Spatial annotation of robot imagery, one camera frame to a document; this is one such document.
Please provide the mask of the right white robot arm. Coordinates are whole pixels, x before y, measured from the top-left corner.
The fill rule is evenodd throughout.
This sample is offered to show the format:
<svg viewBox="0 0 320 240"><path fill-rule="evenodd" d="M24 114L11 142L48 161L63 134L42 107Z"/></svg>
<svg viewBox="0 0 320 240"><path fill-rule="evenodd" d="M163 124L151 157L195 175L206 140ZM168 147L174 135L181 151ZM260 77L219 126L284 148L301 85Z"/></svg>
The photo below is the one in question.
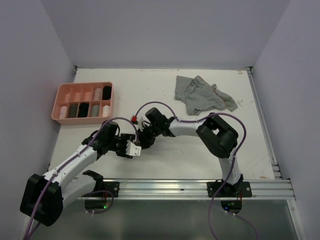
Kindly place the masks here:
<svg viewBox="0 0 320 240"><path fill-rule="evenodd" d="M138 139L143 149L150 148L156 137L198 137L209 152L218 158L221 171L221 192L235 196L241 190L243 174L237 161L237 153L244 140L238 143L238 132L217 113L198 120L183 120L176 116L167 118L157 108L146 112L148 123L138 121Z"/></svg>

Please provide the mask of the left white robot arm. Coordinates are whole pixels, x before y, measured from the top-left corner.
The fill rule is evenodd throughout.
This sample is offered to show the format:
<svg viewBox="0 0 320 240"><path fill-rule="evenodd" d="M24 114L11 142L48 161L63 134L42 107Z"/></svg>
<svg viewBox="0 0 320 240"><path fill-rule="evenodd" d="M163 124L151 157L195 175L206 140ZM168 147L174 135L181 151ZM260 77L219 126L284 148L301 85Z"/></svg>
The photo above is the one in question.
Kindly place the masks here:
<svg viewBox="0 0 320 240"><path fill-rule="evenodd" d="M86 170L107 152L124 158L140 156L141 146L135 134L117 135L119 126L110 121L85 138L65 161L43 175L33 174L26 183L20 212L45 226L55 223L63 209L82 196L111 197L103 176Z"/></svg>

